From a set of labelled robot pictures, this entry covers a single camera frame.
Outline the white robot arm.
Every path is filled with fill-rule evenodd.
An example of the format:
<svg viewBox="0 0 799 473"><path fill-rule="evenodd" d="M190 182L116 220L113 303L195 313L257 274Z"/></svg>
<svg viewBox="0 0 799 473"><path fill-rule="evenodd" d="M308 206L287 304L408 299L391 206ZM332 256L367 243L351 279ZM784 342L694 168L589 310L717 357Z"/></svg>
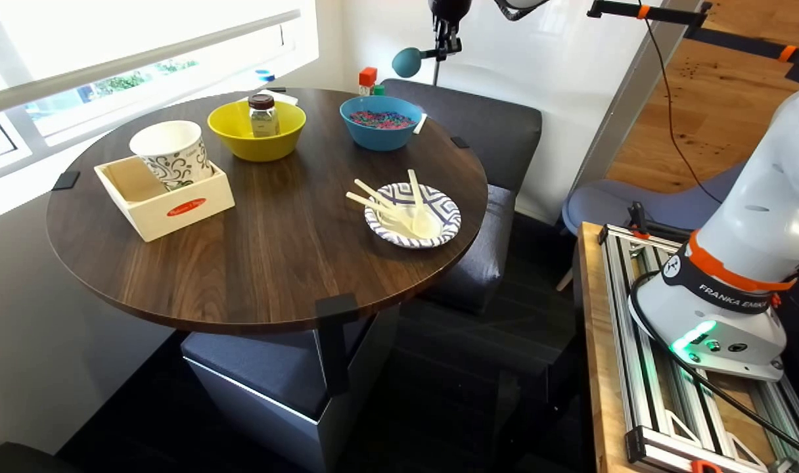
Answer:
<svg viewBox="0 0 799 473"><path fill-rule="evenodd" d="M773 299L799 271L799 91L786 98L727 198L656 274L630 319L681 363L778 380L786 332Z"/></svg>

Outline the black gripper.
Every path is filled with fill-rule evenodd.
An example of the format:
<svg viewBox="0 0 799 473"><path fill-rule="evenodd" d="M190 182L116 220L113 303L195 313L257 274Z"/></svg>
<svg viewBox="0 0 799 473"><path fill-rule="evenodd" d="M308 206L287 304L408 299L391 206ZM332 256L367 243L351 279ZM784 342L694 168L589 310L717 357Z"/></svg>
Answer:
<svg viewBox="0 0 799 473"><path fill-rule="evenodd" d="M449 52L463 52L460 19L470 11L472 0L431 0L435 61L446 61Z"/></svg>

